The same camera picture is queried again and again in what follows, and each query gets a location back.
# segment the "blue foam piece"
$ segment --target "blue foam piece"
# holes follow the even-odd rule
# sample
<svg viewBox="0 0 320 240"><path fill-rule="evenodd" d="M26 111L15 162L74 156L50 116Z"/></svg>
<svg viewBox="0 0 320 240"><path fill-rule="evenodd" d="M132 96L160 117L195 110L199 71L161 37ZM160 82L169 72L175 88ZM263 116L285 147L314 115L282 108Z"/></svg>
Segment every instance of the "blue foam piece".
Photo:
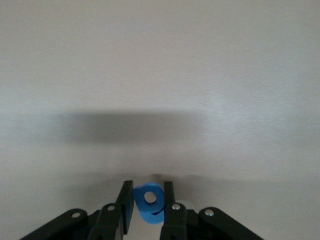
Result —
<svg viewBox="0 0 320 240"><path fill-rule="evenodd" d="M149 203L145 200L145 193L154 193L156 200ZM156 182L147 182L137 186L133 190L135 204L138 207L142 219L149 224L159 224L165 220L165 194Z"/></svg>

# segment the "blue object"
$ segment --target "blue object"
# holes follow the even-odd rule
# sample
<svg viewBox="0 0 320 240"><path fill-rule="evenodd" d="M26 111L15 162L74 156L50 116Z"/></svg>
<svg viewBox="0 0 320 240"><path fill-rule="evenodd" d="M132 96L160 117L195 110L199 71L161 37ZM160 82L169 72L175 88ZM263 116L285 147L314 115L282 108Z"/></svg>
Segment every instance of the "blue object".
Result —
<svg viewBox="0 0 320 240"><path fill-rule="evenodd" d="M145 199L147 192L154 193L155 202L149 203ZM137 186L133 190L135 203L138 207L142 219L149 224L159 224L165 220L165 194L156 182L147 182L142 186Z"/></svg>

